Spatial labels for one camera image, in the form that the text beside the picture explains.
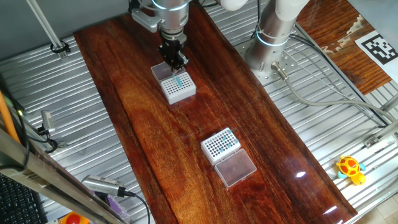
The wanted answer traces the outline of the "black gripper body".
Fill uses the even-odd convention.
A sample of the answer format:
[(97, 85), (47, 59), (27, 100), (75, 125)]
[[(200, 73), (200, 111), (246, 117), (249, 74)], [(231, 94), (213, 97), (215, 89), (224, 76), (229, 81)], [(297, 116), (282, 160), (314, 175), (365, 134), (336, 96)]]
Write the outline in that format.
[(184, 58), (182, 51), (185, 46), (185, 41), (164, 40), (158, 50), (165, 61), (177, 61)]

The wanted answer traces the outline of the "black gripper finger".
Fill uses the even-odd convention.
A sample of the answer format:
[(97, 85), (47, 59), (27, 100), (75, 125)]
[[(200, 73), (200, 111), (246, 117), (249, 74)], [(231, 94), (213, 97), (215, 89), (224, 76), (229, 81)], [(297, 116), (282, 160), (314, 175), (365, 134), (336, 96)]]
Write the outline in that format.
[(181, 69), (181, 62), (180, 62), (180, 59), (178, 57), (177, 58), (171, 58), (169, 60), (169, 65), (170, 65), (170, 70), (172, 72), (176, 72), (176, 71)]
[(177, 54), (177, 65), (178, 69), (183, 68), (188, 63), (188, 58), (183, 54), (183, 52), (178, 51)]

